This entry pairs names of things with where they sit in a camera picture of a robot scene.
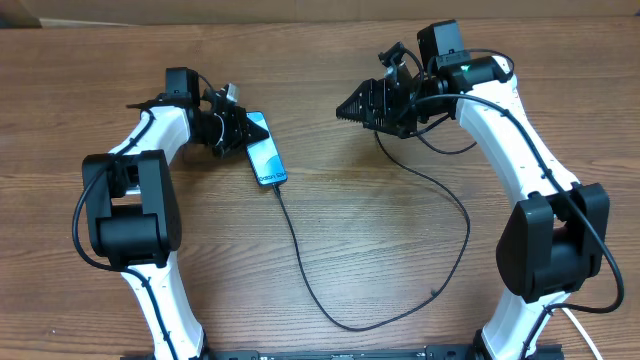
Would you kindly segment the blue Galaxy smartphone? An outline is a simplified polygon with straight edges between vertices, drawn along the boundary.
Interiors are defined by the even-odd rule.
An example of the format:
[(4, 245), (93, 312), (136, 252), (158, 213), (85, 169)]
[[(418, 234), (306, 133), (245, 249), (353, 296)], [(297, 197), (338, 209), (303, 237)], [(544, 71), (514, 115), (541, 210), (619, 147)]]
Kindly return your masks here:
[(268, 187), (286, 182), (288, 176), (264, 114), (249, 112), (247, 116), (268, 134), (266, 139), (247, 146), (247, 155), (258, 185)]

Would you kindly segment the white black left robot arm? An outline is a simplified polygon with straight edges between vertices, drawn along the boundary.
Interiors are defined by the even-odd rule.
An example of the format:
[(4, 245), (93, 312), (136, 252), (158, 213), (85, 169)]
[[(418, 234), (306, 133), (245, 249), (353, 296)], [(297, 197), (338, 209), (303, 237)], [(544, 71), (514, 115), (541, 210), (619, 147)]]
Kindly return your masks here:
[(225, 158), (268, 136), (239, 106), (234, 84), (201, 89), (204, 80), (187, 67), (167, 69), (164, 91), (136, 104), (139, 123), (128, 137), (83, 160), (83, 192), (72, 216), (80, 257), (120, 274), (134, 293), (154, 342), (153, 359), (214, 356), (179, 271), (174, 156), (187, 144), (200, 144)]

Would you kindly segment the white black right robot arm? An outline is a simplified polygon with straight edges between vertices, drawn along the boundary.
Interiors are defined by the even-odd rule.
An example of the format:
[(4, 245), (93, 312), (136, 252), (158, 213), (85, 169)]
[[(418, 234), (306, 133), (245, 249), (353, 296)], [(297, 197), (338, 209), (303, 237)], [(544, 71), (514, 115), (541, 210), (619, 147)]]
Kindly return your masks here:
[(336, 110), (340, 119), (399, 138), (429, 131), (432, 118), (455, 119), (478, 144), (512, 207), (496, 248), (505, 289), (489, 322), (450, 359), (559, 359), (536, 342), (550, 316), (598, 274), (609, 198), (582, 184), (549, 151), (524, 111), (512, 60), (467, 48), (453, 20), (417, 35), (418, 73), (396, 44), (380, 54), (381, 79), (369, 79)]

